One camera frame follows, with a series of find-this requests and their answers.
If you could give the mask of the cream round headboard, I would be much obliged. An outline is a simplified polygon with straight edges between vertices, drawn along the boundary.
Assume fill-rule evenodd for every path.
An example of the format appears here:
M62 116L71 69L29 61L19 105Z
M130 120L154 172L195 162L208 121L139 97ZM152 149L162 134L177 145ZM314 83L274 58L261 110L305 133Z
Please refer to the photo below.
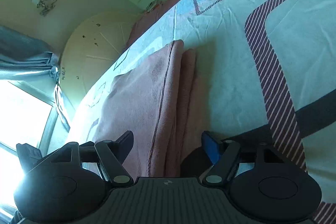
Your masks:
M74 108L121 56L140 14L109 11L84 20L71 34L61 58L60 87Z

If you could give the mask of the light blue patterned bedsheet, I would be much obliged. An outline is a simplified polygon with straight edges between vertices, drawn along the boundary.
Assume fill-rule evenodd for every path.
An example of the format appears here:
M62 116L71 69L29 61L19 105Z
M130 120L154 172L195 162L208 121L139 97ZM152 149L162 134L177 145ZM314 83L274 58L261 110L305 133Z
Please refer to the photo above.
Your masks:
M68 141L91 140L117 76L178 39L197 53L206 129L269 136L319 183L315 221L335 223L335 0L179 1L93 85Z

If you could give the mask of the items on bedside table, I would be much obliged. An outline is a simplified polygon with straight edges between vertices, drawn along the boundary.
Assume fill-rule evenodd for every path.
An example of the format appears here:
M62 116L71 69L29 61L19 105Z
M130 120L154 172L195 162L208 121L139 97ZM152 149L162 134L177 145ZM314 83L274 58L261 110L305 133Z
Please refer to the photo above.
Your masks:
M145 12L146 13L151 12L153 9L160 6L161 4L162 4L162 2L160 0L152 1L148 4L147 8L145 9Z

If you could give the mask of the grey blue curtain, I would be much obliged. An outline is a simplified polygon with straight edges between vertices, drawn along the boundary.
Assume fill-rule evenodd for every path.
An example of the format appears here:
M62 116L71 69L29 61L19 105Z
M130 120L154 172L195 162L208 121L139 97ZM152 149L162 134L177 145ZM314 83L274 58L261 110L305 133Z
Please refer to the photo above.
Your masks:
M25 81L45 76L55 84L56 111L69 131L70 118L60 87L59 57L46 42L1 26L1 80Z

